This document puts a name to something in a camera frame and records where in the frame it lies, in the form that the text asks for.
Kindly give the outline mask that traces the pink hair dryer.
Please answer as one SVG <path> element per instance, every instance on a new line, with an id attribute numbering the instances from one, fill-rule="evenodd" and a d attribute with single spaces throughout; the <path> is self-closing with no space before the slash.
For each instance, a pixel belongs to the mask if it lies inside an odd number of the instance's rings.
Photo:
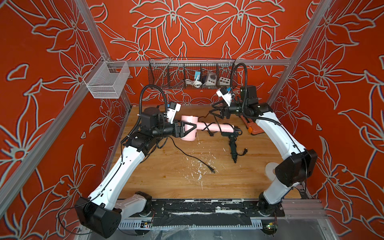
<path id="1" fill-rule="evenodd" d="M 199 122 L 199 118 L 195 116 L 182 116 L 182 122 L 193 123 L 197 125 L 197 129 L 192 131 L 187 137 L 181 138 L 183 141 L 194 141 L 197 137 L 197 131 L 207 131 L 210 133 L 238 133 L 239 128 L 230 124 L 203 123 Z"/>

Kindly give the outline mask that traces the dark green hair dryer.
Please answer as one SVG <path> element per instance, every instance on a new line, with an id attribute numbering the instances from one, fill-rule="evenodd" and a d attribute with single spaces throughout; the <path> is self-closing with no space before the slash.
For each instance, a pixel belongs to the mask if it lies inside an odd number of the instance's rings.
<path id="1" fill-rule="evenodd" d="M 237 160 L 238 160 L 238 152 L 237 152 L 237 144 L 236 144 L 236 140 L 237 140 L 237 137 L 239 136 L 237 133 L 221 133 L 221 135 L 223 137 L 228 137 L 229 138 L 229 146 L 230 146 L 230 149 L 231 149 L 231 156 L 232 156 L 232 159 L 234 161 L 234 163 L 236 164 L 237 163 Z"/>

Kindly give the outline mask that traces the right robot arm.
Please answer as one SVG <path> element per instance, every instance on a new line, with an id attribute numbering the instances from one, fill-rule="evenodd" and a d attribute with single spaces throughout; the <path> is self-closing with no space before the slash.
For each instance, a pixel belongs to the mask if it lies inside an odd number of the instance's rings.
<path id="1" fill-rule="evenodd" d="M 277 211 L 283 198 L 299 183 L 306 183 L 317 161 L 315 150 L 308 150 L 300 144 L 279 121 L 273 109 L 267 103 L 260 103 L 255 86 L 248 85 L 248 72 L 244 63 L 235 65 L 230 74 L 233 81 L 238 67 L 244 69 L 244 86 L 240 95 L 234 98 L 230 86 L 216 91 L 220 101 L 212 105 L 210 114 L 220 119 L 229 119 L 231 115 L 253 120 L 274 143 L 283 161 L 275 168 L 275 178 L 270 186 L 259 195 L 257 211 L 269 217 Z"/>

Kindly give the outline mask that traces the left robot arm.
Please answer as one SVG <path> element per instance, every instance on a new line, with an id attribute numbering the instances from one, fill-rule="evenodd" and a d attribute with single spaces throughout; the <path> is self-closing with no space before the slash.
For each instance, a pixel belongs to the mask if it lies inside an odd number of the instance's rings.
<path id="1" fill-rule="evenodd" d="M 136 192 L 132 197 L 119 202 L 118 198 L 134 170 L 159 142 L 168 137 L 188 138 L 198 128 L 194 117 L 175 120 L 179 104 L 164 101 L 165 110 L 143 109 L 133 129 L 121 141 L 122 153 L 107 176 L 86 198 L 80 197 L 73 209 L 82 226 L 107 239 L 119 228 L 122 220 L 135 214 L 149 215 L 152 212 L 152 197 Z"/>

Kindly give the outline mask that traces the white socket cube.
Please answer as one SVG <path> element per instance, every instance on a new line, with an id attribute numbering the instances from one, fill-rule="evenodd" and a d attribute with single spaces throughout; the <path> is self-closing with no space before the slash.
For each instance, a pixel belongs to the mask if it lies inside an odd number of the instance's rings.
<path id="1" fill-rule="evenodd" d="M 219 78 L 219 86 L 220 86 L 220 87 L 228 87 L 228 88 L 231 88 L 231 87 L 232 87 L 232 81 L 231 81 L 231 79 L 229 79 L 229 78 L 220 77 L 220 78 Z"/>

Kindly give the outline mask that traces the white power adapter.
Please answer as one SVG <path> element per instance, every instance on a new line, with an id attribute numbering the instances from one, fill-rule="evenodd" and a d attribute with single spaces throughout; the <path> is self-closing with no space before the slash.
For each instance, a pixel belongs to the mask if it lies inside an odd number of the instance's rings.
<path id="1" fill-rule="evenodd" d="M 204 84 L 205 87 L 213 87 L 216 86 L 217 83 L 217 75 L 213 72 L 208 72 L 205 76 Z"/>

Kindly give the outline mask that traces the orange tool case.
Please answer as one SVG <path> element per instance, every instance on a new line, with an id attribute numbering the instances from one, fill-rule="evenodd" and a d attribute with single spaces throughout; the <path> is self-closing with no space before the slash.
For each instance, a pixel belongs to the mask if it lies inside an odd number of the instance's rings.
<path id="1" fill-rule="evenodd" d="M 245 118 L 244 116 L 240 116 L 244 124 L 246 125 L 246 128 L 248 132 L 252 135 L 258 135 L 264 133 L 264 130 L 259 127 L 252 119 Z"/>

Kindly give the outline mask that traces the blue small box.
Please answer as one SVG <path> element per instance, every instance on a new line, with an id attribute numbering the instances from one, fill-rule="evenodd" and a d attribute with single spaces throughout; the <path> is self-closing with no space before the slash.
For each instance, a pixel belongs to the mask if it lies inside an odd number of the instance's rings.
<path id="1" fill-rule="evenodd" d="M 201 77 L 201 72 L 200 71 L 195 71 L 194 80 L 195 81 L 199 81 L 200 77 Z"/>

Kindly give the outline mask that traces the white tape roll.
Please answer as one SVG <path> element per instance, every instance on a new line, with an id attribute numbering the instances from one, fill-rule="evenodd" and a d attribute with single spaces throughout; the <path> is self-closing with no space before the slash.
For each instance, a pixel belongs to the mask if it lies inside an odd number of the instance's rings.
<path id="1" fill-rule="evenodd" d="M 267 178 L 273 182 L 276 178 L 276 173 L 275 173 L 275 169 L 276 167 L 278 166 L 279 164 L 278 163 L 275 163 L 275 162 L 269 162 L 266 164 L 265 166 L 265 175 L 267 176 Z"/>

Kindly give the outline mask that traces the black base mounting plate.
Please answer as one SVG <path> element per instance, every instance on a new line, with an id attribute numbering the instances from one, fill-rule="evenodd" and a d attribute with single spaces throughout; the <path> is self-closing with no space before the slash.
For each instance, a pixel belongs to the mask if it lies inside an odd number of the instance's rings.
<path id="1" fill-rule="evenodd" d="M 268 220 L 285 217 L 278 205 L 267 217 L 257 210 L 257 200 L 247 199 L 157 199 L 147 217 L 135 214 L 123 220 L 121 230 L 189 228 L 196 230 L 261 230 Z"/>

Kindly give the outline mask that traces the clear plastic bin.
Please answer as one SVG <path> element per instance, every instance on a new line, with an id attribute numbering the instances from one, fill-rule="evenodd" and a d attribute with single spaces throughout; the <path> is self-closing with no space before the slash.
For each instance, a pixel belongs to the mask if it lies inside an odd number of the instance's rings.
<path id="1" fill-rule="evenodd" d="M 118 68 L 117 72 L 113 72 L 107 63 L 99 62 L 84 82 L 94 99 L 118 99 L 130 73 L 127 63 Z"/>

